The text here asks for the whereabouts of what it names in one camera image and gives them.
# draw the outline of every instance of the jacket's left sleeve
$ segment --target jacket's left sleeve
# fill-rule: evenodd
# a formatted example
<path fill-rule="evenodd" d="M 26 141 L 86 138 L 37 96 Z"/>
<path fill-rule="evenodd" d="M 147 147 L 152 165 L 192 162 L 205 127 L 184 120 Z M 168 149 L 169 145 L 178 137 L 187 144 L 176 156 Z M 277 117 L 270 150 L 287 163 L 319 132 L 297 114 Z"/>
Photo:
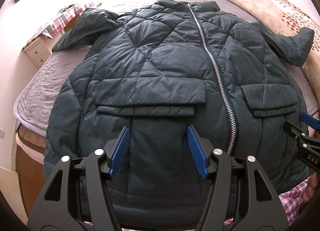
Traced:
<path fill-rule="evenodd" d="M 72 29 L 53 46 L 52 51 L 92 45 L 102 33 L 110 32 L 123 24 L 123 21 L 117 21 L 118 17 L 118 14 L 107 10 L 87 8 Z"/>
<path fill-rule="evenodd" d="M 307 27 L 302 27 L 295 36 L 273 34 L 262 23 L 252 23 L 266 40 L 267 44 L 276 55 L 296 67 L 301 67 L 311 50 L 315 32 Z"/>

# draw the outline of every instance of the drawer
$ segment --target drawer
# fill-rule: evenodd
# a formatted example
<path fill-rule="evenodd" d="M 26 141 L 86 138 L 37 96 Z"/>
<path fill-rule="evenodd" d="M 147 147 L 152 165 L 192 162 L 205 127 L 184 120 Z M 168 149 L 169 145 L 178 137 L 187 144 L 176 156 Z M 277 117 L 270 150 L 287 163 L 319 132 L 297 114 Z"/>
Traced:
<path fill-rule="evenodd" d="M 40 69 L 49 57 L 50 57 L 50 52 L 45 52 L 44 54 L 41 54 L 40 56 L 33 59 L 32 62 L 34 65 L 36 65 L 38 69 Z"/>
<path fill-rule="evenodd" d="M 37 45 L 35 45 L 33 48 L 27 51 L 27 55 L 30 57 L 31 60 L 33 60 L 47 51 L 48 49 L 46 45 L 42 41 L 40 41 Z"/>

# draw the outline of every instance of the zipper teeth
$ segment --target zipper teeth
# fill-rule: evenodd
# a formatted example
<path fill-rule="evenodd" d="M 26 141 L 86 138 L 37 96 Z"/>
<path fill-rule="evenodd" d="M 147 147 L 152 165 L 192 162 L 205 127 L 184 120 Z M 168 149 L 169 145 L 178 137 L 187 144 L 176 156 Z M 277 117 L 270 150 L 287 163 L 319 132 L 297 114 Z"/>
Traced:
<path fill-rule="evenodd" d="M 207 52 L 207 54 L 209 55 L 210 59 L 211 59 L 211 62 L 213 64 L 213 68 L 214 68 L 214 71 L 216 73 L 216 76 L 217 76 L 217 79 L 218 79 L 218 85 L 219 85 L 219 89 L 220 89 L 220 93 L 221 93 L 221 96 L 222 96 L 222 99 L 223 99 L 223 102 L 227 108 L 227 111 L 228 111 L 228 116 L 229 116 L 229 119 L 230 119 L 230 122 L 231 122 L 231 138 L 230 138 L 230 142 L 229 142 L 229 147 L 228 147 L 228 150 L 227 150 L 227 153 L 230 155 L 231 151 L 232 151 L 232 148 L 233 148 L 233 145 L 234 145 L 234 142 L 236 140 L 236 119 L 235 119 L 235 116 L 233 114 L 233 111 L 231 109 L 231 106 L 230 106 L 230 103 L 227 99 L 227 95 L 224 91 L 224 87 L 223 87 L 223 83 L 222 83 L 222 77 L 221 77 L 221 74 L 220 74 L 220 71 L 219 71 L 219 68 L 218 68 L 218 64 L 216 62 L 216 60 L 214 59 L 213 55 L 211 54 L 211 52 L 208 50 L 207 48 L 207 44 L 205 42 L 205 39 L 204 39 L 204 33 L 201 29 L 201 26 L 198 22 L 198 20 L 196 19 L 196 15 L 195 13 L 193 12 L 192 8 L 190 5 L 188 5 L 191 13 L 192 13 L 192 16 L 194 18 L 194 20 L 196 21 L 196 24 L 199 28 L 199 32 L 200 32 L 200 35 L 201 35 L 201 40 L 202 40 L 202 44 L 203 44 L 203 47 L 205 49 L 205 51 Z"/>

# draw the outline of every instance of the human hand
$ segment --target human hand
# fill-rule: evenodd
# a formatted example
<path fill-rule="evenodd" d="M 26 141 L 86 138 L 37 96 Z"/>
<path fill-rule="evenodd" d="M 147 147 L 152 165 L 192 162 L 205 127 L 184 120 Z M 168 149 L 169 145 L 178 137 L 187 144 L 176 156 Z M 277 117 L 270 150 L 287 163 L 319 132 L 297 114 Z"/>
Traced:
<path fill-rule="evenodd" d="M 302 195 L 304 202 L 308 202 L 312 198 L 313 194 L 315 193 L 315 189 L 318 186 L 319 181 L 320 181 L 320 177 L 316 173 L 310 176 L 307 183 L 307 187 L 304 190 Z"/>

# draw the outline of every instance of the jacket pocket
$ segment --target jacket pocket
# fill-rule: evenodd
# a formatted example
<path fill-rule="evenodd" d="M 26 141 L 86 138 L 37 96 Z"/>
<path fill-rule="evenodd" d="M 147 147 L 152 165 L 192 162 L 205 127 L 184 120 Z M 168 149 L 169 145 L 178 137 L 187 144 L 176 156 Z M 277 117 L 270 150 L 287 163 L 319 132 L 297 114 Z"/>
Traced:
<path fill-rule="evenodd" d="M 289 85 L 251 84 L 241 90 L 254 117 L 284 115 L 298 108 L 297 93 Z"/>
<path fill-rule="evenodd" d="M 118 116 L 193 116 L 205 103 L 204 82 L 193 78 L 106 79 L 95 104 L 98 113 Z"/>

